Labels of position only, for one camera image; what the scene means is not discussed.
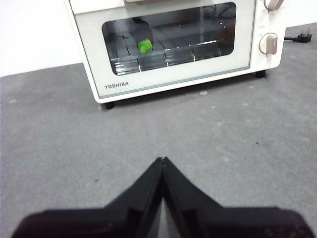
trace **oven window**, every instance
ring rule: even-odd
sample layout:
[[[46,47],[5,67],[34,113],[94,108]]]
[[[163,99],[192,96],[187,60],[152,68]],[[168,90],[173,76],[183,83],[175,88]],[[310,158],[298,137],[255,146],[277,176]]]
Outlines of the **oven window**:
[[[106,22],[102,32],[116,75],[196,62],[233,52],[233,2]]]

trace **black rubber foot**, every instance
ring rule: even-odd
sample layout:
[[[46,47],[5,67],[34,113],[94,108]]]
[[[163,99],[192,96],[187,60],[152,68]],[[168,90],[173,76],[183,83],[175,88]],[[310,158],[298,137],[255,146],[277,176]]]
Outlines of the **black rubber foot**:
[[[104,107],[108,110],[114,108],[114,102],[105,103]]]
[[[264,78],[265,73],[266,73],[266,70],[258,71],[258,72],[256,72],[256,77],[257,78]]]

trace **white toaster oven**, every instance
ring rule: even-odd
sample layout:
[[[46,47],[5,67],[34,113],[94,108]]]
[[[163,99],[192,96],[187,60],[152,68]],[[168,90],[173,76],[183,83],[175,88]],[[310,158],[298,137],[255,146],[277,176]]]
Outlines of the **white toaster oven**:
[[[316,8],[316,0],[65,4],[98,103],[251,72],[264,76],[280,64],[285,28],[317,21],[313,11],[296,17]]]

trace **black object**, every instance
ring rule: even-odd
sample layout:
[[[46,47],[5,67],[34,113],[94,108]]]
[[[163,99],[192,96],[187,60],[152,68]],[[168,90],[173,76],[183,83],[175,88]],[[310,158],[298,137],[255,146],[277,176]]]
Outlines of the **black object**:
[[[297,37],[285,37],[285,41],[295,41],[300,43],[308,43],[312,41],[312,34],[300,34]]]
[[[222,208],[168,158],[158,158],[104,209],[47,211],[25,218],[13,238],[145,238],[162,198],[182,238],[313,238],[296,212]]]
[[[110,109],[114,108],[114,102],[104,103],[103,106],[106,109],[110,110]]]
[[[258,71],[256,72],[256,77],[257,78],[264,78],[266,74],[266,70]]]
[[[146,39],[150,40],[153,44],[154,38],[150,25],[139,17],[133,17],[133,23],[129,25],[129,31],[136,44]]]

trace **gray carpet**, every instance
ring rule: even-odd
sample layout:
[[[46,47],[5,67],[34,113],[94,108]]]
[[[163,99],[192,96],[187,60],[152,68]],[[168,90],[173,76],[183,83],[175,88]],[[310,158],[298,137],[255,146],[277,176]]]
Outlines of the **gray carpet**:
[[[285,42],[280,67],[264,79],[162,92],[110,111],[95,103],[81,64],[2,78],[2,237],[30,213],[105,206],[158,156],[223,206],[295,209],[316,233],[316,49],[317,35]]]

